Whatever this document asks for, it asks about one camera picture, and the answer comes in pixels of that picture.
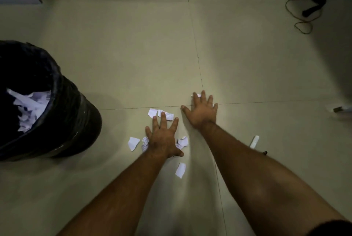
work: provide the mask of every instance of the person's left hand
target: person's left hand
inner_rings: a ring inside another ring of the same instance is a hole
[[[153,133],[150,128],[145,127],[145,133],[149,139],[149,147],[147,151],[153,151],[157,154],[161,154],[166,158],[172,156],[183,156],[184,153],[175,146],[175,132],[178,125],[178,117],[174,119],[171,127],[168,129],[166,124],[166,115],[164,112],[161,113],[160,126],[156,116],[153,117]]]

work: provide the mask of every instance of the person's left arm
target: person's left arm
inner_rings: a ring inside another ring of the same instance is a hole
[[[167,129],[153,117],[153,133],[145,128],[148,149],[75,216],[58,236],[133,235],[148,193],[166,159],[183,156],[175,146],[178,118]]]

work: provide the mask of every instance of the black sleeve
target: black sleeve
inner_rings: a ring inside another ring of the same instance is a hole
[[[352,235],[352,223],[345,220],[328,221],[312,229],[307,236],[322,235],[350,236]]]

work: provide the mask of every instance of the human hand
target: human hand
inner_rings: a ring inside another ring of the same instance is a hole
[[[156,116],[153,117],[153,133],[150,128],[145,127],[145,133],[149,139],[149,147],[147,151],[153,151],[157,154],[161,154],[166,158],[172,156],[183,156],[184,153],[180,149],[176,148],[175,132],[177,130],[178,117],[174,119],[171,127],[168,129],[166,124],[166,115],[164,112],[161,113],[160,126]]]
[[[202,96],[198,98],[197,93],[193,92],[194,109],[191,111],[186,106],[182,105],[181,109],[186,115],[191,125],[200,130],[207,122],[215,123],[217,120],[218,104],[213,107],[213,96],[210,95],[207,101],[205,91],[202,91]]]

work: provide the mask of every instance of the black trash can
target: black trash can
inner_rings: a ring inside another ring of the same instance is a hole
[[[100,134],[99,111],[65,78],[49,53],[29,43],[0,41],[0,101],[5,127],[0,161],[66,157],[89,148]],[[18,132],[18,108],[7,88],[22,95],[51,90],[45,111],[26,132]]]

